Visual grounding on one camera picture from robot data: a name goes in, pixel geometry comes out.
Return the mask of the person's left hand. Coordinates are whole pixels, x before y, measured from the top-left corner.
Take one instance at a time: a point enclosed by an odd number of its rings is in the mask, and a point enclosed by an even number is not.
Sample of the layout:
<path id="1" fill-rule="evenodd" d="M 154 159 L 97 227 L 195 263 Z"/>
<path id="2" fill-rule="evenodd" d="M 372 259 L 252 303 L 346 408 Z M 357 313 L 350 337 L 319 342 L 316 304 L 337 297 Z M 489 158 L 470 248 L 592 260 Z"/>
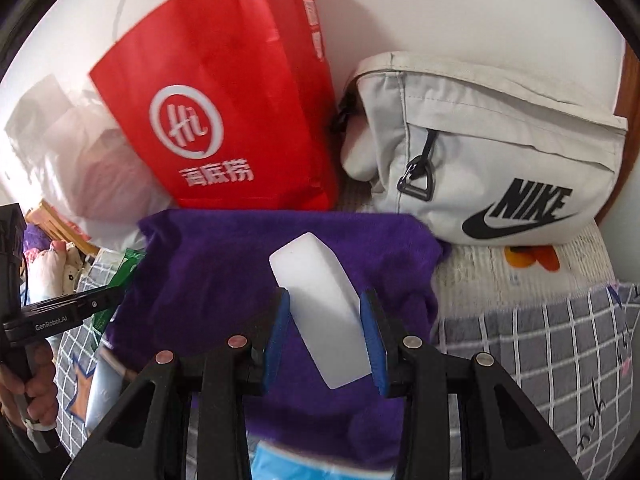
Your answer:
<path id="1" fill-rule="evenodd" d="M 28 416 L 36 422 L 50 426 L 58 416 L 58 388 L 54 382 L 55 365 L 53 352 L 47 341 L 35 345 L 35 371 L 29 382 L 21 381 L 6 364 L 1 364 L 1 411 L 2 415 L 19 430 L 26 430 L 23 417 L 15 397 L 29 396 Z"/>

